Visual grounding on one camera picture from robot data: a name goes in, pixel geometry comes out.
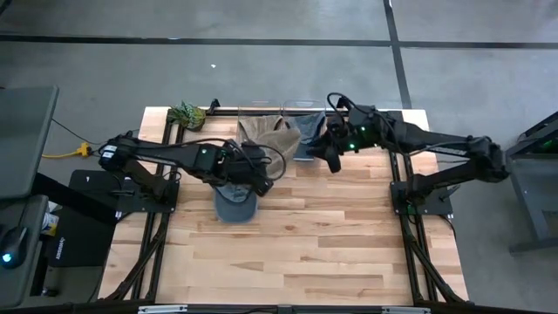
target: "black mouse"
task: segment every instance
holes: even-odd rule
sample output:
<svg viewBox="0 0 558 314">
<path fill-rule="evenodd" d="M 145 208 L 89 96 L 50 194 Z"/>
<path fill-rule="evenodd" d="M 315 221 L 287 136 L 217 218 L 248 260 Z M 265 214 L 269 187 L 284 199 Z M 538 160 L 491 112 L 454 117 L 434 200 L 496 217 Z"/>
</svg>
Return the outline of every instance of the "black mouse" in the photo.
<svg viewBox="0 0 558 314">
<path fill-rule="evenodd" d="M 27 228 L 15 227 L 6 232 L 0 241 L 0 263 L 6 269 L 15 269 L 27 255 Z"/>
</svg>

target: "wooden tabletop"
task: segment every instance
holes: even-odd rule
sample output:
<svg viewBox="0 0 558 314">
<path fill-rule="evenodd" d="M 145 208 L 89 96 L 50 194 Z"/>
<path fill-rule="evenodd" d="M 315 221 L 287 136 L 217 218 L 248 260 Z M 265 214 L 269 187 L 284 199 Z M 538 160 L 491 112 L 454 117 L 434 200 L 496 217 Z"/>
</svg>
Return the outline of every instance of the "wooden tabletop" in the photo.
<svg viewBox="0 0 558 314">
<path fill-rule="evenodd" d="M 167 109 L 146 108 L 141 139 L 161 141 Z M 403 116 L 428 129 L 425 111 L 404 110 Z M 186 132 L 185 140 L 234 138 L 236 123 L 236 117 L 208 117 L 203 130 Z M 284 177 L 260 198 L 255 219 L 237 225 L 217 221 L 211 187 L 183 173 L 157 303 L 411 304 L 401 228 L 389 195 L 388 154 L 366 149 L 341 162 L 343 170 L 331 174 L 322 160 L 291 161 Z M 416 173 L 438 170 L 430 153 L 414 156 L 412 164 Z M 403 167 L 400 173 L 404 180 Z M 99 297 L 113 292 L 135 264 L 145 219 L 132 214 L 117 226 Z M 433 264 L 466 298 L 451 229 L 437 216 L 424 220 Z M 424 271 L 417 270 L 425 296 Z"/>
</svg>

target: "gray floor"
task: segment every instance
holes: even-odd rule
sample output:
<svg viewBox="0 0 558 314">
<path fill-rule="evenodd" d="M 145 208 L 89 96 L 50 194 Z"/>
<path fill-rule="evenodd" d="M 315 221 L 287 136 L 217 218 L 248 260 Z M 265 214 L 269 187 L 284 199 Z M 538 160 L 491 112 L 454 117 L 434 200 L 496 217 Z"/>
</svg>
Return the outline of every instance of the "gray floor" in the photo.
<svg viewBox="0 0 558 314">
<path fill-rule="evenodd" d="M 392 0 L 402 40 L 558 41 L 558 1 Z M 0 31 L 189 38 L 388 39 L 380 0 L 14 0 Z M 432 130 L 504 147 L 558 110 L 558 51 L 403 49 L 413 108 Z M 58 85 L 55 117 L 92 141 L 139 127 L 145 106 L 324 100 L 401 108 L 390 48 L 0 43 L 0 85 Z M 51 128 L 46 153 L 79 140 Z M 96 161 L 44 160 L 67 182 Z M 509 182 L 452 197 L 466 285 L 478 304 L 558 309 L 558 249 L 512 257 L 530 239 Z"/>
</svg>

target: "green plush toy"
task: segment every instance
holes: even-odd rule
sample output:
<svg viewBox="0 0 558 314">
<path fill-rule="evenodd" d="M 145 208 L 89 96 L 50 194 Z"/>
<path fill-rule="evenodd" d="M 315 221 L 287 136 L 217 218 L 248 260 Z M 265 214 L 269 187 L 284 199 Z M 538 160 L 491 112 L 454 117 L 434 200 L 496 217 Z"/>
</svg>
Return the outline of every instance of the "green plush toy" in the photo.
<svg viewBox="0 0 558 314">
<path fill-rule="evenodd" d="M 168 111 L 169 122 L 179 123 L 188 131 L 199 132 L 206 122 L 206 111 L 184 101 Z"/>
</svg>

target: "beige cloth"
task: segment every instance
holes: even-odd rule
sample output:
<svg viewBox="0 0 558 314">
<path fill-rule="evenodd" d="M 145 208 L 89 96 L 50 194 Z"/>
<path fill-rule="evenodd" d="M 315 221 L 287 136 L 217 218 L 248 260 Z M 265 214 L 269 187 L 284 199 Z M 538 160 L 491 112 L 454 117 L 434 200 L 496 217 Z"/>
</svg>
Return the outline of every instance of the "beige cloth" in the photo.
<svg viewBox="0 0 558 314">
<path fill-rule="evenodd" d="M 238 132 L 241 143 L 252 140 L 256 144 L 273 147 L 281 152 L 286 162 L 293 159 L 301 137 L 298 129 L 287 128 L 280 115 L 240 118 Z M 268 177 L 278 177 L 283 166 L 281 156 L 271 149 L 262 149 L 271 158 L 271 163 L 266 168 Z"/>
</svg>

